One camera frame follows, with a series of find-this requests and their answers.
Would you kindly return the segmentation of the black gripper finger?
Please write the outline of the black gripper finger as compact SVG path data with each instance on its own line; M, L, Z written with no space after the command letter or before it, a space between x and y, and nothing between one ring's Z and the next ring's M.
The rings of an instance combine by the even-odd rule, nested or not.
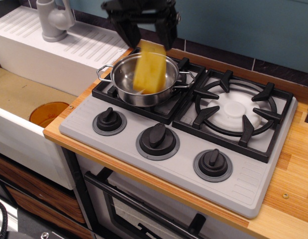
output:
M129 47L137 47L141 39L138 18L109 18L116 32Z
M177 38L177 25L179 23L179 14L170 13L168 15L162 13L155 13L155 29L160 42L164 45L166 50L173 47L173 43Z

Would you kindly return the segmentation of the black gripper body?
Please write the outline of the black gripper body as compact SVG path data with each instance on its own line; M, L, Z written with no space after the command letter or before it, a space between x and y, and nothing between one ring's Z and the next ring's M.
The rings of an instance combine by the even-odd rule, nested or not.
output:
M101 8L112 22L178 24L174 0L106 0Z

